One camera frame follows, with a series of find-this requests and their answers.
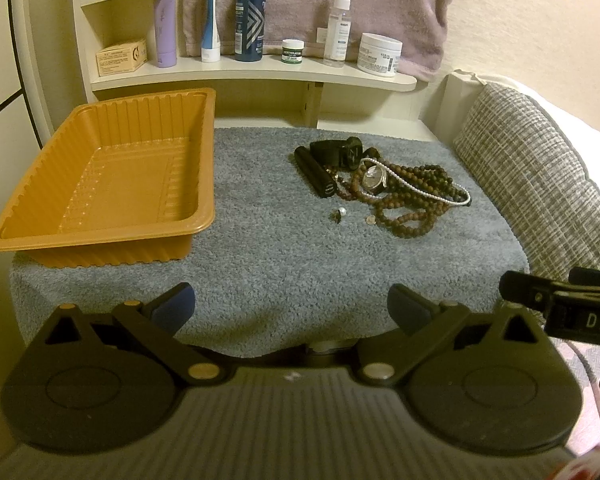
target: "white jar lid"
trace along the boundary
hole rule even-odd
[[[302,50],[304,41],[302,40],[282,40],[282,48],[292,48],[293,50]]]
[[[386,36],[380,36],[379,34],[370,34],[369,32],[363,32],[360,43],[365,43],[376,48],[385,48],[387,50],[402,51],[402,42],[394,40],[394,38],[388,38]]]

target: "round black disc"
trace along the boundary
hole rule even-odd
[[[580,415],[568,369],[529,345],[477,345],[425,362],[407,386],[426,426],[456,446],[514,455],[563,444]]]
[[[173,402],[169,373],[151,359],[103,346],[40,349],[2,389],[2,410],[17,438],[56,451],[124,446],[153,431]]]

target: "mentholatum lip balm jar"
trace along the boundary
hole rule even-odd
[[[401,52],[401,41],[364,32],[360,40],[358,68],[368,74],[393,77],[398,70]]]
[[[282,40],[282,61],[291,64],[302,63],[303,49],[302,40]]]

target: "gray ribbed panel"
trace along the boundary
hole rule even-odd
[[[226,384],[190,389],[155,433],[122,449],[56,456],[18,446],[0,480],[544,480],[563,449],[483,457],[424,431],[392,390],[344,368],[240,368]]]

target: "dark blue spray bottle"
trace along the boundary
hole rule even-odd
[[[235,0],[235,59],[259,61],[264,42],[265,0]]]

